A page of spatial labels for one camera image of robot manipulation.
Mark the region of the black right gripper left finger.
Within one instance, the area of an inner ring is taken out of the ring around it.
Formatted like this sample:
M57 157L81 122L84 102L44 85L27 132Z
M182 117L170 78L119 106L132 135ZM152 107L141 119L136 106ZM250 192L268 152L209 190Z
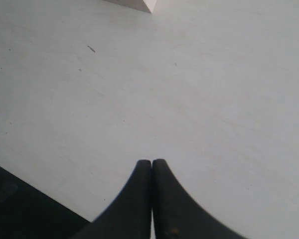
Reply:
M151 162L139 160L114 201L72 238L149 239L150 234Z

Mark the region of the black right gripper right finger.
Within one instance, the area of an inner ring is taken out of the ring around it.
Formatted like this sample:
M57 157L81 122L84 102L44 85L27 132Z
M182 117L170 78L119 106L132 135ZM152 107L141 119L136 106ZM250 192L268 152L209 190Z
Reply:
M152 211L157 239L242 239L200 207L164 159L152 162Z

